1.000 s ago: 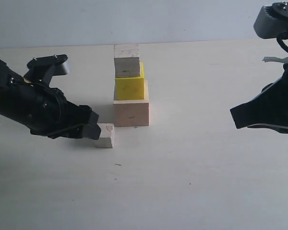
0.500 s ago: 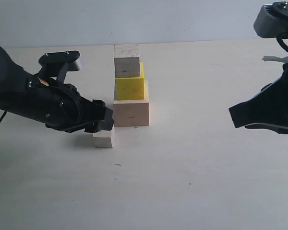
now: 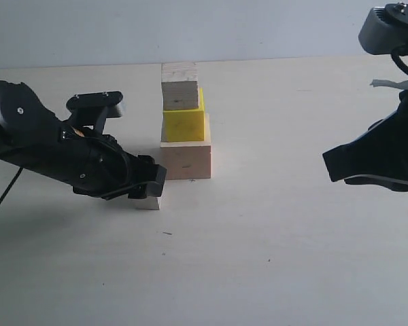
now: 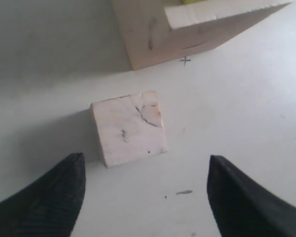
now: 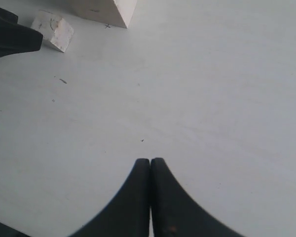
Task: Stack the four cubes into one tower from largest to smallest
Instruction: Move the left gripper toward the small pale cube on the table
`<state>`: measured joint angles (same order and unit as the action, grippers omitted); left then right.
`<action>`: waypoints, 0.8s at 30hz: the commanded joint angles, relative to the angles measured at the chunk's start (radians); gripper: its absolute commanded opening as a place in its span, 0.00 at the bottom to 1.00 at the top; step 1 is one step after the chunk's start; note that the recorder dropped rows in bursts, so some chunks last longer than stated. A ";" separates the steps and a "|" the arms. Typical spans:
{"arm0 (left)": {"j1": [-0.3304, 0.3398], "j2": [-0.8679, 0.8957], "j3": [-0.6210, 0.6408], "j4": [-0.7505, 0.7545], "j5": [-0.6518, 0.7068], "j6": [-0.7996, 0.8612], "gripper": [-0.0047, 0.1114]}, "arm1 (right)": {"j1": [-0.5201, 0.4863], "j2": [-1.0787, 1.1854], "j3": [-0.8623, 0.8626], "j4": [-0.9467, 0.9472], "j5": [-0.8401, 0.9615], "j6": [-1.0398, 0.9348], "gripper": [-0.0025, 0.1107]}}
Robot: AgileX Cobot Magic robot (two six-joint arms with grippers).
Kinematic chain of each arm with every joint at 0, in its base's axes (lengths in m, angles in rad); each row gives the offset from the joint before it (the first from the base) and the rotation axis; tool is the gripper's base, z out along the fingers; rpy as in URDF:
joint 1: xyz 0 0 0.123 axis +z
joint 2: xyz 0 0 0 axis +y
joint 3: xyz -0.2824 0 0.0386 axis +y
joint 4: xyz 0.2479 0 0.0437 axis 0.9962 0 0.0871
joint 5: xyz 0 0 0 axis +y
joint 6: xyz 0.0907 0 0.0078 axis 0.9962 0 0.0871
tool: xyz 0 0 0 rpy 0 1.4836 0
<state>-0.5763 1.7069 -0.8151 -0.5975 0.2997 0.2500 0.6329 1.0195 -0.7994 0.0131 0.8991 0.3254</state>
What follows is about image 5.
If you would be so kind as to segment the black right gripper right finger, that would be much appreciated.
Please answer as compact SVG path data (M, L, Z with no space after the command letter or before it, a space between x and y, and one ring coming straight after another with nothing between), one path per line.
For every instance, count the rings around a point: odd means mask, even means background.
M240 237L199 206L163 158L150 163L150 206L155 237Z

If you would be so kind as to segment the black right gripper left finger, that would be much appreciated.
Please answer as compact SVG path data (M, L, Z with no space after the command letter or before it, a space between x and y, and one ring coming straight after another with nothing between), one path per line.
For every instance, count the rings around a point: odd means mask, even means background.
M74 237L148 237L150 162L139 158L113 199Z

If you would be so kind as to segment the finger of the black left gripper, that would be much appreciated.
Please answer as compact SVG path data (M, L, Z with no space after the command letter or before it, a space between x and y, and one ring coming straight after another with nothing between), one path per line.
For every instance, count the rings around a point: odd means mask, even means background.
M39 51L43 35L18 24L18 16L0 8L0 58L26 52Z

